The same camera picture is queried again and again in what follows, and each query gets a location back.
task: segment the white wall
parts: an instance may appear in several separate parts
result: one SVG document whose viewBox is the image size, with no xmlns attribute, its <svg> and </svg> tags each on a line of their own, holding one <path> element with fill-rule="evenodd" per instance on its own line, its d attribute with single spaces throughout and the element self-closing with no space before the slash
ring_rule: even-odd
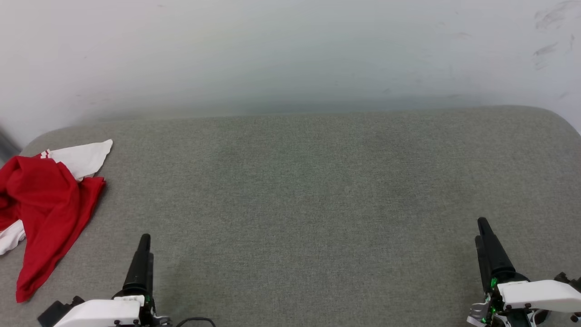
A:
<svg viewBox="0 0 581 327">
<path fill-rule="evenodd" d="M 581 1 L 0 0 L 0 27 L 20 146 L 95 120 L 493 104 L 581 129 Z"/>
</svg>

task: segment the white cloth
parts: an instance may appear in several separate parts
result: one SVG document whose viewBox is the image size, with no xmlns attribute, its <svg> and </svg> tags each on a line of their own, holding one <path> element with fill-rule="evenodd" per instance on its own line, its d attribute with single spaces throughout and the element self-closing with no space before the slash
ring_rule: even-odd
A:
<svg viewBox="0 0 581 327">
<path fill-rule="evenodd" d="M 40 157 L 62 162 L 76 180 L 83 180 L 83 177 L 92 176 L 101 168 L 107 154 L 111 151 L 111 145 L 113 145 L 113 140 L 54 151 L 46 150 L 40 154 Z"/>
<path fill-rule="evenodd" d="M 77 147 L 64 148 L 60 150 L 46 150 L 40 155 L 41 159 L 51 158 L 56 162 L 62 162 L 73 177 L 81 181 L 86 176 L 92 176 L 99 171 L 103 165 L 107 154 L 111 151 L 113 140 L 106 140 L 101 143 L 91 143 L 79 145 Z M 18 220 L 7 229 L 0 232 L 0 255 L 12 250 L 18 242 L 24 240 L 24 226 Z"/>
<path fill-rule="evenodd" d="M 18 242 L 24 240 L 24 226 L 21 220 L 17 220 L 10 227 L 0 232 L 0 255 L 12 250 Z"/>
</svg>

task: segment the gray cushion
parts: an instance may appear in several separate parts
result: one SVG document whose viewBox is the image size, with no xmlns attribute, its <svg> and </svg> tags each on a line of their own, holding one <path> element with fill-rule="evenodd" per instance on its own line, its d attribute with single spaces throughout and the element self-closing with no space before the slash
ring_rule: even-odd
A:
<svg viewBox="0 0 581 327">
<path fill-rule="evenodd" d="M 30 302 L 14 297 L 26 243 L 0 258 L 0 325 L 111 297 L 142 233 L 158 313 L 218 327 L 465 326 L 479 216 L 529 278 L 581 275 L 581 138 L 549 111 L 112 122 L 23 155 L 108 138 L 101 203 Z"/>
</svg>

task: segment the red cloth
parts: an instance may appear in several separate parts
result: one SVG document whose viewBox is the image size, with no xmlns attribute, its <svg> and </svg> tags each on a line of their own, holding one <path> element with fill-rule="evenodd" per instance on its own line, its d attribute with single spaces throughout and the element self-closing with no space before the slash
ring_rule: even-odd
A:
<svg viewBox="0 0 581 327">
<path fill-rule="evenodd" d="M 52 159 L 14 157 L 0 169 L 0 230 L 21 219 L 27 243 L 16 302 L 46 282 L 87 225 L 105 181 L 78 183 Z"/>
</svg>

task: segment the clothing pile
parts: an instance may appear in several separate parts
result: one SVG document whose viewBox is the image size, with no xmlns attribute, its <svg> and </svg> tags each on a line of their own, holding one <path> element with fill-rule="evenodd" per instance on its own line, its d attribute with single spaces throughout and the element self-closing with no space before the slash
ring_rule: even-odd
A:
<svg viewBox="0 0 581 327">
<path fill-rule="evenodd" d="M 16 156 L 0 169 L 0 255 L 27 238 L 16 301 L 42 286 L 85 228 L 105 186 L 92 177 L 112 140 L 32 158 Z"/>
</svg>

